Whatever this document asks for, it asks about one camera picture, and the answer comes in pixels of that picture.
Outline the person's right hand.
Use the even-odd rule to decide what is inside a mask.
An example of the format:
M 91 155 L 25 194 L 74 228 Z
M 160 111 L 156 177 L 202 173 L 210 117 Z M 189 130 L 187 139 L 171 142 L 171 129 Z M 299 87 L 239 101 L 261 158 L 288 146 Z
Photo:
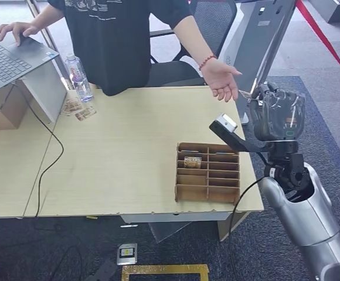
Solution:
M 39 28 L 27 22 L 13 22 L 10 24 L 0 25 L 0 42 L 2 41 L 8 32 L 11 32 L 17 46 L 21 44 L 22 37 L 35 35 L 39 31 Z

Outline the person's left hand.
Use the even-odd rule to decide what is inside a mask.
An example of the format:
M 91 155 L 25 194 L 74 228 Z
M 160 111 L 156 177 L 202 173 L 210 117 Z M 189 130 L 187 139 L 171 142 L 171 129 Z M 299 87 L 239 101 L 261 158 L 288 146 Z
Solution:
M 229 66 L 215 57 L 210 57 L 199 67 L 204 80 L 214 97 L 219 101 L 229 102 L 238 99 L 238 86 L 234 76 L 242 75 L 235 67 Z

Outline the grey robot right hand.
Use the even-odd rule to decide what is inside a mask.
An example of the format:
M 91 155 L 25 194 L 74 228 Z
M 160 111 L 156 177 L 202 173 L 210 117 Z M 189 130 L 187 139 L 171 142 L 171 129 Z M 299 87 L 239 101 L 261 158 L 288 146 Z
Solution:
M 304 127 L 305 101 L 304 94 L 284 90 L 275 83 L 257 86 L 249 106 L 255 136 L 263 142 L 299 138 Z

